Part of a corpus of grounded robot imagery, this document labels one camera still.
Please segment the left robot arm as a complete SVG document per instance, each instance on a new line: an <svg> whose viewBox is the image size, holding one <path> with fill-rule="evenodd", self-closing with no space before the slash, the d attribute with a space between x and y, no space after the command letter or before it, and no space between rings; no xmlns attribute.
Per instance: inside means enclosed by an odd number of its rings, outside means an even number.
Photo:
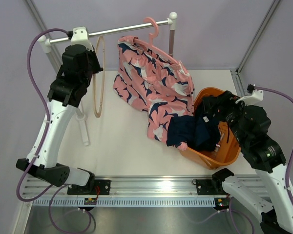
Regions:
<svg viewBox="0 0 293 234"><path fill-rule="evenodd" d="M50 85L46 116L35 144L26 158L17 160L16 167L53 186L70 184L87 195L95 189L94 174L58 163L58 152L92 76L103 69L92 46L70 45L62 54L62 61Z"/></svg>

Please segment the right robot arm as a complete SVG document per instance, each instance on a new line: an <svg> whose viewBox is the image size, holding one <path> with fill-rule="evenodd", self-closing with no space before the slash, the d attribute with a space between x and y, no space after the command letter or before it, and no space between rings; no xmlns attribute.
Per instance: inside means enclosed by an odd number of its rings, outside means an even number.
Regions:
<svg viewBox="0 0 293 234"><path fill-rule="evenodd" d="M208 115L225 122L237 140L244 159L263 182L270 201L241 184L224 168L212 175L211 187L238 200L259 221L266 234L293 234L293 186L290 181L292 160L286 160L281 147L268 136L271 120L256 103L266 89L251 85L249 95L238 97L230 91L203 97Z"/></svg>

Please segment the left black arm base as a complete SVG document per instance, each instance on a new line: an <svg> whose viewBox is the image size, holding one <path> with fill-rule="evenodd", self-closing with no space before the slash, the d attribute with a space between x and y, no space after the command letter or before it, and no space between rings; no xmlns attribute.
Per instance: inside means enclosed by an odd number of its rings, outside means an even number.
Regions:
<svg viewBox="0 0 293 234"><path fill-rule="evenodd" d="M72 185L67 189L68 195L109 195L111 180L90 179L85 186Z"/></svg>

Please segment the navy blue shorts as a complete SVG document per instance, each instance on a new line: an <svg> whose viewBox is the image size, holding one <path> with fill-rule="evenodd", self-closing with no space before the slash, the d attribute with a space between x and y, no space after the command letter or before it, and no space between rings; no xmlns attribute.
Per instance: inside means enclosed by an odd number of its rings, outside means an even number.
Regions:
<svg viewBox="0 0 293 234"><path fill-rule="evenodd" d="M167 146L181 147L183 143L198 152L215 150L220 141L219 120L204 113L198 105L194 116L172 117L167 131Z"/></svg>

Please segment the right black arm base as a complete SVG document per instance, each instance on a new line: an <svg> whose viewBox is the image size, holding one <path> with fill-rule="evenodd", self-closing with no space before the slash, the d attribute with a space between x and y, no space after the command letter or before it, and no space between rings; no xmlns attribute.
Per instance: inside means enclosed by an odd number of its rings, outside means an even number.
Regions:
<svg viewBox="0 0 293 234"><path fill-rule="evenodd" d="M196 179L192 180L198 195L226 195L224 191L216 188L211 179Z"/></svg>

